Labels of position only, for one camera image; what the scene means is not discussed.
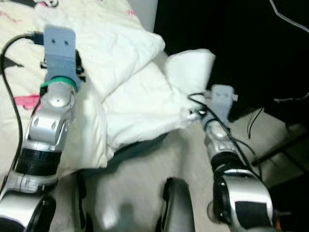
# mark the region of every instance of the black connector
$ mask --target black connector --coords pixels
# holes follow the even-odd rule
[[[34,31],[28,39],[32,40],[34,44],[44,45],[43,32]]]

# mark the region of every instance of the gray plastic bracket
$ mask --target gray plastic bracket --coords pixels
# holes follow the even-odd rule
[[[211,106],[210,109],[218,118],[228,126],[228,114],[232,108],[233,99],[235,98],[234,89],[231,86],[213,85],[211,89]],[[203,128],[207,123],[214,119],[211,114],[207,114],[201,121]]]
[[[81,81],[76,74],[74,31],[63,27],[46,26],[44,48],[47,67],[45,81],[56,76],[65,76],[72,79],[79,90]]]

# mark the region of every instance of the white cloth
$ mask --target white cloth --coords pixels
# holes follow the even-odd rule
[[[195,71],[194,77],[182,75],[183,86],[174,87],[170,81],[177,82],[178,74],[173,72],[177,61],[170,59],[171,65],[166,66],[169,78],[166,78],[152,62],[164,48],[162,38],[146,32],[138,18],[128,14],[131,9],[126,0],[93,3],[62,0],[56,9],[37,5],[34,11],[6,2],[0,3],[0,10],[10,16],[0,16],[0,34],[4,35],[0,37],[0,47],[15,35],[43,30],[46,24],[69,27],[76,33],[76,48],[88,81],[77,93],[78,111],[62,155],[62,169],[105,167],[119,148],[153,139],[190,123],[187,110],[192,104],[187,101],[184,89],[205,86],[209,72],[204,69],[210,69],[213,55],[207,50],[193,55],[194,69],[199,71]],[[43,48],[25,41],[18,44],[10,49],[7,57],[25,67],[7,69],[12,90],[15,96],[37,93],[45,72],[39,68]],[[1,99],[8,99],[3,83],[0,87]],[[25,131],[30,112],[22,108],[19,112]],[[16,147],[17,136],[13,134],[17,134],[17,125],[7,103],[2,105],[0,119],[1,145],[10,151],[9,160]]]

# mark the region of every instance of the floor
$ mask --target floor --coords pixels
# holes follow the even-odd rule
[[[305,132],[300,125],[287,130],[282,122],[262,113],[248,140],[246,128],[249,119],[250,115],[234,122],[231,130],[236,138],[250,144],[258,156]],[[160,193],[166,178],[170,176],[181,177],[189,184],[197,232],[229,231],[227,226],[214,224],[207,217],[206,207],[212,200],[212,171],[203,144],[204,136],[199,124],[173,131],[159,148],[151,150],[147,156],[126,161],[116,172],[88,179],[86,203],[95,231],[154,232],[162,206]],[[309,167],[309,158],[305,156],[309,152],[307,142],[294,146],[289,152]],[[248,159],[253,160],[245,148],[244,152]],[[263,180],[269,187],[301,174],[280,154],[263,163],[262,169]],[[61,213],[55,216],[51,231],[73,231],[72,210],[68,207],[74,189],[70,178],[59,183],[60,192],[56,194],[60,207],[57,210]]]

